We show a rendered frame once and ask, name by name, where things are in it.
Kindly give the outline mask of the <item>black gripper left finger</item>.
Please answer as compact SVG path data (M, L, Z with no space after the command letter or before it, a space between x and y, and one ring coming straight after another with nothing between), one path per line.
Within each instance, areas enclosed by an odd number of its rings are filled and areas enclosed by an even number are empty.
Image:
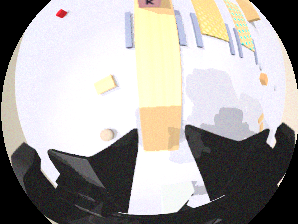
M47 153L57 172L97 185L118 212L128 213L138 156L137 128L90 157L59 149L48 149Z

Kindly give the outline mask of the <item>pink labelled cube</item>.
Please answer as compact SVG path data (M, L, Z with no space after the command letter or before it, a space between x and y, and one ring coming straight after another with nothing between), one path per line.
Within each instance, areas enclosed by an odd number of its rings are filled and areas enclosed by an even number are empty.
M138 8L161 7L161 0L138 0Z

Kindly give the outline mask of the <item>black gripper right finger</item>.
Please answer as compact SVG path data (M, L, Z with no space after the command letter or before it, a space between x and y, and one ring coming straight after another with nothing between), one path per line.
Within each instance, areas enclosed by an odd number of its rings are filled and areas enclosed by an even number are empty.
M186 143L196 160L209 200L225 196L223 189L237 175L249 152L254 151L269 137L269 128L247 139L235 141L204 129L185 125Z

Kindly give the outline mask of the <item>small red block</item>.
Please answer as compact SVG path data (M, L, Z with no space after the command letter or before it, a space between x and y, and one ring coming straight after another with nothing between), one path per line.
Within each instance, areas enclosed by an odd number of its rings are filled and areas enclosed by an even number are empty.
M67 15L67 11L65 11L65 10L60 10L56 14L57 18L61 18L61 19L63 19L65 15Z

